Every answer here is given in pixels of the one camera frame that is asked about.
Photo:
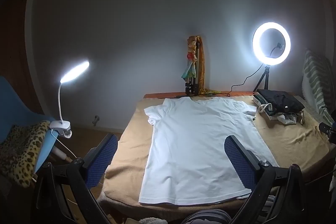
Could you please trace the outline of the white t-shirt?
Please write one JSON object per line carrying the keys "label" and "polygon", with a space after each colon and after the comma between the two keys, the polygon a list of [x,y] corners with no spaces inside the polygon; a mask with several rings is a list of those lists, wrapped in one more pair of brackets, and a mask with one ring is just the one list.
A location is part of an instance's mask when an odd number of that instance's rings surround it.
{"label": "white t-shirt", "polygon": [[153,135],[141,204],[202,205],[248,194],[224,151],[230,135],[258,159],[277,165],[255,126],[256,107],[243,101],[167,98],[144,112]]}

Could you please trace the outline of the tan blanket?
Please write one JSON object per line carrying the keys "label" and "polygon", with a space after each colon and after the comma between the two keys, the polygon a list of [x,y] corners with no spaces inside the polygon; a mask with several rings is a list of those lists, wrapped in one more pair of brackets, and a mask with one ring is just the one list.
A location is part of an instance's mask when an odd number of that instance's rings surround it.
{"label": "tan blanket", "polygon": [[[145,108],[163,103],[162,98],[144,98],[118,141],[117,151],[106,168],[102,191],[97,201],[106,213],[131,218],[159,217],[169,221],[201,209],[234,210],[239,199],[218,204],[193,206],[142,205],[139,194],[149,155],[153,128],[147,121]],[[256,128],[281,167],[291,163],[300,166],[305,178],[314,177],[335,155],[335,145],[318,129],[319,115],[309,106],[304,109],[305,123],[285,126],[256,116]]]}

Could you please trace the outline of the green striped pillow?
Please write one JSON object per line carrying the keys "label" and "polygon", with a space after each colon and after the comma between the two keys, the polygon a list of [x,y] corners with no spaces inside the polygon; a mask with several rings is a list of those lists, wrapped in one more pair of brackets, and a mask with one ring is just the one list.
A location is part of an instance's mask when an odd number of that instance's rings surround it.
{"label": "green striped pillow", "polygon": [[302,94],[305,101],[332,126],[335,111],[335,87],[329,60],[307,49],[303,63]]}

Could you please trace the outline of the white clip desk lamp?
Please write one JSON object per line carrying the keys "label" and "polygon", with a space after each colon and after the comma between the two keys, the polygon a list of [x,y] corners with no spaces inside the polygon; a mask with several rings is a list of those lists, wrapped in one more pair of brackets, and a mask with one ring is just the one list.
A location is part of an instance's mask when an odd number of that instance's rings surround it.
{"label": "white clip desk lamp", "polygon": [[70,104],[74,103],[74,92],[76,91],[76,85],[78,80],[83,78],[83,75],[87,73],[90,67],[89,60],[81,60],[74,64],[71,64],[60,75],[57,88],[57,111],[58,117],[51,122],[50,129],[56,131],[58,135],[63,138],[69,139],[72,137],[72,114],[70,111],[74,107]]}

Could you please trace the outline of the black folded garment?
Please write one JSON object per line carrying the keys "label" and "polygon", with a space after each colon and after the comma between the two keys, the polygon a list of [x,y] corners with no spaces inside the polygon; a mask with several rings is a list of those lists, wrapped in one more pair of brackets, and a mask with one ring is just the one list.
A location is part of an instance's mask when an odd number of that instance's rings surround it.
{"label": "black folded garment", "polygon": [[305,108],[293,95],[283,91],[258,89],[254,97],[262,105],[266,105],[267,112],[271,115],[277,113],[297,114]]}

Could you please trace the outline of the leopard print cloth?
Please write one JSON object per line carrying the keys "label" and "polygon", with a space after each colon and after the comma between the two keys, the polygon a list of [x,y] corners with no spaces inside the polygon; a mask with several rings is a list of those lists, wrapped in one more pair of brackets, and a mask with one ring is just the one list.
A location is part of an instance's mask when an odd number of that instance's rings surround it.
{"label": "leopard print cloth", "polygon": [[11,127],[1,143],[2,175],[23,188],[30,186],[49,125],[49,121],[41,121],[30,126]]}

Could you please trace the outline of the black mini tripod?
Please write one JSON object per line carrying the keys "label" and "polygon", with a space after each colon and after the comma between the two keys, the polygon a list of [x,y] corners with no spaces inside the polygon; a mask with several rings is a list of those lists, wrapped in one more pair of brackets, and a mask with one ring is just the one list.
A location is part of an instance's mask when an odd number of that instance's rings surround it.
{"label": "black mini tripod", "polygon": [[257,92],[260,84],[264,82],[264,89],[268,90],[269,88],[269,73],[270,73],[270,65],[266,65],[264,69],[264,73],[261,75],[257,85],[255,86],[253,92]]}

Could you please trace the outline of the orange floral bed sheet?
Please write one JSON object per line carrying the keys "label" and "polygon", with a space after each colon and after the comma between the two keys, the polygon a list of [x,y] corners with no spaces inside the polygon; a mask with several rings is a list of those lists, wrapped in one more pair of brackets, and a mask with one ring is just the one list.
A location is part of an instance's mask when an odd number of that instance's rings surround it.
{"label": "orange floral bed sheet", "polygon": [[[210,95],[198,95],[199,97],[239,97],[239,96],[252,96],[254,92],[240,92],[240,91],[233,91],[233,92],[220,92],[218,94],[210,94]],[[165,99],[165,98],[180,98],[180,97],[187,97],[185,92],[172,92],[172,93],[150,93],[145,94],[144,98],[158,98],[158,99]]]}

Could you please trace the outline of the blue chair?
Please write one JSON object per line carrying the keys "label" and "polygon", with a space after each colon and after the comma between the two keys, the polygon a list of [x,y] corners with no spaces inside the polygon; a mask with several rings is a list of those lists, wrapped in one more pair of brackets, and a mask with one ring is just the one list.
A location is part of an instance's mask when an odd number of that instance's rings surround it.
{"label": "blue chair", "polygon": [[[41,121],[54,121],[54,118],[37,114],[31,111],[19,98],[18,94],[5,77],[0,79],[0,137],[1,143],[7,138],[12,125],[30,126]],[[42,166],[55,144],[58,134],[50,130],[46,133],[45,140],[39,152],[35,172]]]}

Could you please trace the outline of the folded tripod with scarf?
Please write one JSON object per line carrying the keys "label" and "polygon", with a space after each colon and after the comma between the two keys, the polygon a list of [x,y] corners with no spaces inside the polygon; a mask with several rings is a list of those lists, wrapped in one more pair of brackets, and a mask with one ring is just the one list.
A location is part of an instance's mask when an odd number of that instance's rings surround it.
{"label": "folded tripod with scarf", "polygon": [[205,96],[205,53],[202,38],[190,36],[187,39],[187,67],[181,78],[185,81],[187,96]]}

